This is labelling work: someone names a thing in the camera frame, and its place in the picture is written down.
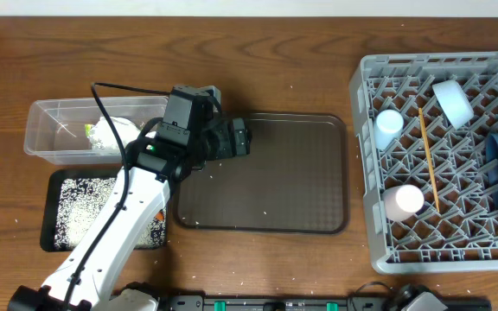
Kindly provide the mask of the foil yellow snack wrapper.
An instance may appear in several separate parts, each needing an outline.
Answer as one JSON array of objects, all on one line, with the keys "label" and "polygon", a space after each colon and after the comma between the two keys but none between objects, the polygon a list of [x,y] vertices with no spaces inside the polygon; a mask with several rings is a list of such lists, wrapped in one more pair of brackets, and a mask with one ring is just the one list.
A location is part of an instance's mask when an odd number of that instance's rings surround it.
[{"label": "foil yellow snack wrapper", "polygon": [[85,134],[88,138],[91,136],[92,127],[92,124],[85,124]]}]

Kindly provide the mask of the white napkin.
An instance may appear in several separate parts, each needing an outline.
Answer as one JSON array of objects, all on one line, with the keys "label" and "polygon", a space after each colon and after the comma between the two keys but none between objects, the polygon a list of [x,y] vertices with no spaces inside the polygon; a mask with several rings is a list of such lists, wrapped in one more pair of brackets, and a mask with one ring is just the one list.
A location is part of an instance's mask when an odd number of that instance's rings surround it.
[{"label": "white napkin", "polygon": [[[141,133],[141,130],[126,118],[112,117],[112,123],[124,146],[136,140],[137,136]],[[92,149],[118,151],[117,140],[104,117],[101,117],[96,124],[93,124],[91,136],[88,140]]]}]

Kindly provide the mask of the white pink cup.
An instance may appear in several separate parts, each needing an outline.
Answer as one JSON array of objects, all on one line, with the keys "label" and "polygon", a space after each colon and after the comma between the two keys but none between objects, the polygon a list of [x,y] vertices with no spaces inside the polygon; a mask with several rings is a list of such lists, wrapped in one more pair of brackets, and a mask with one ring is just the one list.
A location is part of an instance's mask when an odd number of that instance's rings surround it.
[{"label": "white pink cup", "polygon": [[392,221],[404,221],[416,214],[424,205],[425,197],[413,185],[388,188],[382,194],[386,217]]}]

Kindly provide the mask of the light blue rice bowl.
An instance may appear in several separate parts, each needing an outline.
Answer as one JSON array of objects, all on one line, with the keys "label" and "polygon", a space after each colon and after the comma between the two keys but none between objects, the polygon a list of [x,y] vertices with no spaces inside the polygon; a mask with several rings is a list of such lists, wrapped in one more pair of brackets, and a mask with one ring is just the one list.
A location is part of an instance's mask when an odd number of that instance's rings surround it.
[{"label": "light blue rice bowl", "polygon": [[462,87],[455,80],[446,80],[432,86],[444,115],[455,130],[463,127],[474,116],[471,104]]}]

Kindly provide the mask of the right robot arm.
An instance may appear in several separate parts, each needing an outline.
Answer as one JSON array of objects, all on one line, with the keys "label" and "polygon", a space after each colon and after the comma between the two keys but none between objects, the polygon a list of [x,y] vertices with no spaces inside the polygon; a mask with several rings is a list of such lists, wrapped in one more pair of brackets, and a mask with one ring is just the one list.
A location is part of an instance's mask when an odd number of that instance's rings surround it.
[{"label": "right robot arm", "polygon": [[424,285],[407,284],[391,300],[384,303],[390,311],[491,311],[490,300],[482,297],[448,298],[437,295]]}]

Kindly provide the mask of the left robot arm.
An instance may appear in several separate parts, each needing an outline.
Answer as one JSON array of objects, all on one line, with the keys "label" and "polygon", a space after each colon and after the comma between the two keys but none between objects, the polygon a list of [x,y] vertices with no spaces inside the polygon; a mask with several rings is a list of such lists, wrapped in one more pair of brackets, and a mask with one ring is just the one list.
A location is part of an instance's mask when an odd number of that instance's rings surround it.
[{"label": "left robot arm", "polygon": [[10,310],[156,310],[144,288],[112,291],[147,225],[165,208],[176,186],[208,161],[245,156],[250,131],[241,118],[219,117],[176,126],[150,120],[124,154],[113,193],[67,260],[39,289],[19,287]]}]

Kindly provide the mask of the light blue cup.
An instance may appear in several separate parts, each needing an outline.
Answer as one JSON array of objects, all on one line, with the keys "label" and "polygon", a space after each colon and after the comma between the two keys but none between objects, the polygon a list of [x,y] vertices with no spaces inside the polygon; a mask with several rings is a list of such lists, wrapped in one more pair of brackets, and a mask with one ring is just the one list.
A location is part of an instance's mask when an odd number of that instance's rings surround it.
[{"label": "light blue cup", "polygon": [[398,139],[404,126],[402,115],[395,110],[380,112],[373,122],[373,135],[377,149],[384,150],[389,144]]}]

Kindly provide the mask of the orange carrot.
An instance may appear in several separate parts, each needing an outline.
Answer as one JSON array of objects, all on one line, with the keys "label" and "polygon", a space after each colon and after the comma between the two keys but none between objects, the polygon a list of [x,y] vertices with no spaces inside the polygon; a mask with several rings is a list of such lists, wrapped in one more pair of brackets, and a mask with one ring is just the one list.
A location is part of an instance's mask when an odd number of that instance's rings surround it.
[{"label": "orange carrot", "polygon": [[164,215],[163,211],[159,211],[156,214],[155,219],[158,220],[158,221],[163,222],[165,220],[165,215]]}]

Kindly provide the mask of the wooden chopstick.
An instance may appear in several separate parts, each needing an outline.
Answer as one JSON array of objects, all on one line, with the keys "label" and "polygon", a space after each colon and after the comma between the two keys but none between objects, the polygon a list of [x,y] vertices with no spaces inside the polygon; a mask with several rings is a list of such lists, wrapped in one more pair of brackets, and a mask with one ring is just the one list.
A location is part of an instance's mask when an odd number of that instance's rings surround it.
[{"label": "wooden chopstick", "polygon": [[431,158],[431,152],[430,152],[430,145],[429,145],[429,140],[428,140],[428,135],[427,135],[427,130],[425,126],[425,118],[424,118],[424,113],[422,108],[418,108],[418,119],[420,123],[420,129],[421,129],[421,136],[423,139],[424,143],[424,150],[425,150],[425,158],[427,161],[428,165],[428,172],[431,180],[431,191],[434,199],[434,204],[437,212],[440,212],[439,208],[439,198],[437,194],[437,182],[436,182],[436,177],[434,173],[434,168],[433,168],[433,162]]}]

